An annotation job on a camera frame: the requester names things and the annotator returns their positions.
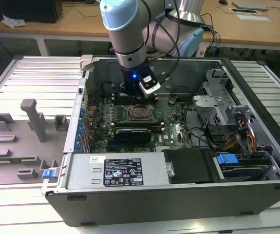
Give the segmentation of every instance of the computer case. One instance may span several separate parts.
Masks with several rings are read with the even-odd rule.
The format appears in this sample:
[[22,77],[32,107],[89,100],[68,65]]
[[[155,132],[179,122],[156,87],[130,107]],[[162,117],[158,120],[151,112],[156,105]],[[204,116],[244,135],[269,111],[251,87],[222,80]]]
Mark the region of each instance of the computer case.
[[13,19],[55,23],[62,14],[61,0],[0,0],[2,14]]

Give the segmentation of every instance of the white cable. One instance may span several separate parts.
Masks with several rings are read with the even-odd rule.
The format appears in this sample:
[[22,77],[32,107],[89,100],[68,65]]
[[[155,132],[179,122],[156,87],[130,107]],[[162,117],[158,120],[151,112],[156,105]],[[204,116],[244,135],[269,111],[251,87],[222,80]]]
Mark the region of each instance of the white cable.
[[16,49],[16,50],[10,52],[10,54],[13,54],[13,53],[16,52],[16,51],[18,51],[18,50],[20,50],[20,49],[23,49],[24,47],[26,47],[26,46],[28,45],[28,43],[29,43],[29,39],[27,39],[27,43],[26,43],[24,46],[22,46],[22,47],[20,47],[19,49]]

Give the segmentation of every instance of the power supply label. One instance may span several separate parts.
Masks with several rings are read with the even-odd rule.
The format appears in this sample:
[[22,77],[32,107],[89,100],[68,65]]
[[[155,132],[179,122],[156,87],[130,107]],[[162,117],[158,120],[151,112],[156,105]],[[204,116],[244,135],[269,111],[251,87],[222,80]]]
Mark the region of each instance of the power supply label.
[[105,187],[143,185],[141,158],[106,159],[103,184]]

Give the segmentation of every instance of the white paper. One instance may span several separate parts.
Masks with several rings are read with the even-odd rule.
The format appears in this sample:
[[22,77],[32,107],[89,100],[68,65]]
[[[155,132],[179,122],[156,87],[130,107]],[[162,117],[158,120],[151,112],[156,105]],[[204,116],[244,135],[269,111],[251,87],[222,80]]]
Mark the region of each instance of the white paper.
[[7,25],[10,28],[14,27],[23,27],[26,26],[26,23],[23,19],[11,19],[3,14],[3,20],[2,23]]
[[254,20],[254,21],[268,21],[271,22],[270,19],[268,19],[265,16],[243,16],[243,15],[237,15],[241,20]]

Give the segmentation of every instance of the slotted aluminum platform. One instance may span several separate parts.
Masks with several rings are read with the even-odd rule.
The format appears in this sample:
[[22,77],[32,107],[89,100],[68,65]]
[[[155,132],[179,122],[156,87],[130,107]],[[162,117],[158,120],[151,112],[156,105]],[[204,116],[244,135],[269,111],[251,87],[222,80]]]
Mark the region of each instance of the slotted aluminum platform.
[[[27,119],[20,110],[20,102],[37,97],[37,110],[46,118],[60,112],[70,117],[81,78],[79,59],[26,56],[11,62],[0,77],[0,112],[9,112],[14,120]],[[278,77],[256,62],[233,63],[280,125]],[[245,104],[236,90],[235,93]],[[213,234],[226,230],[233,230],[234,234],[280,233],[280,202],[260,215],[72,228],[64,224],[40,188],[41,184],[0,186],[0,233]]]
[[46,119],[70,118],[82,76],[79,61],[80,57],[37,56],[12,61],[0,77],[0,113],[11,114],[13,120],[28,119],[20,104],[34,98]]
[[[232,63],[280,126],[280,79],[267,66],[255,61]],[[239,92],[236,89],[233,91],[241,104],[246,105]]]

